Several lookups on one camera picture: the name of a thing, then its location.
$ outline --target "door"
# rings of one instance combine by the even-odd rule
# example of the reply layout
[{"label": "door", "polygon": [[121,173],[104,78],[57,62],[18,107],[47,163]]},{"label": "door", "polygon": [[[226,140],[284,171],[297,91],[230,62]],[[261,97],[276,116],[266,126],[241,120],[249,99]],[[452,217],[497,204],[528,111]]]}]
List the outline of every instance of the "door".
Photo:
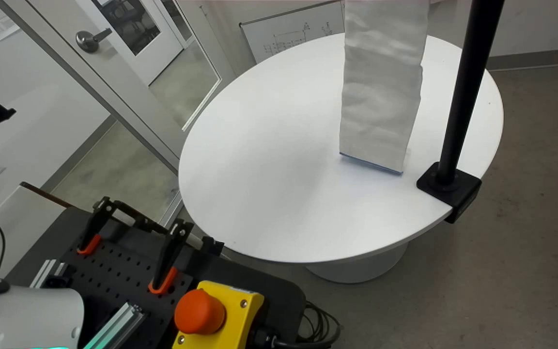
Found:
[{"label": "door", "polygon": [[156,82],[183,51],[181,39],[154,0],[77,0],[77,4],[104,27],[106,39],[146,85]]},{"label": "door", "polygon": [[[204,107],[235,78],[204,8],[193,0],[173,0],[193,41],[148,85],[109,41],[115,35],[102,35],[108,27],[100,27],[78,2],[94,4],[92,0],[0,0],[0,8],[168,167],[177,171],[187,132]],[[84,49],[78,39],[82,31],[92,35],[96,51]]]}]

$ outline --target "table top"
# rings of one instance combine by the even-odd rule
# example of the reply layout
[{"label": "table top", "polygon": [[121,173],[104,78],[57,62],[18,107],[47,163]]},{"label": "table top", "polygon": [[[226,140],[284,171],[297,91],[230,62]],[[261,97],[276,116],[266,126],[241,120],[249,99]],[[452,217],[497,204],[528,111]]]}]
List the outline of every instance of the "table top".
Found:
[{"label": "table top", "polygon": [[[404,175],[340,155],[344,53],[344,35],[299,45],[208,105],[181,157],[183,200],[202,231],[253,258],[317,264],[394,248],[450,215],[418,179],[441,157],[462,51],[427,41]],[[460,169],[487,173],[503,124],[487,74]]]}]

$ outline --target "white wall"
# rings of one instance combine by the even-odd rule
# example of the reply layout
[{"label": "white wall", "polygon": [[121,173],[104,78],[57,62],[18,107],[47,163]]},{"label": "white wall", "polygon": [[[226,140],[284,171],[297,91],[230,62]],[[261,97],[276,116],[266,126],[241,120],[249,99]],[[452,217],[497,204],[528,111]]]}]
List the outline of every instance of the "white wall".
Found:
[{"label": "white wall", "polygon": [[[208,8],[224,49],[237,72],[255,64],[243,21],[321,4],[326,0],[208,0]],[[433,33],[462,43],[472,0],[447,0],[435,8]],[[524,54],[558,51],[558,0],[509,0],[493,54]]]},{"label": "white wall", "polygon": [[0,103],[18,111],[0,124],[0,206],[22,180],[46,184],[109,116],[22,31],[0,43]]}]

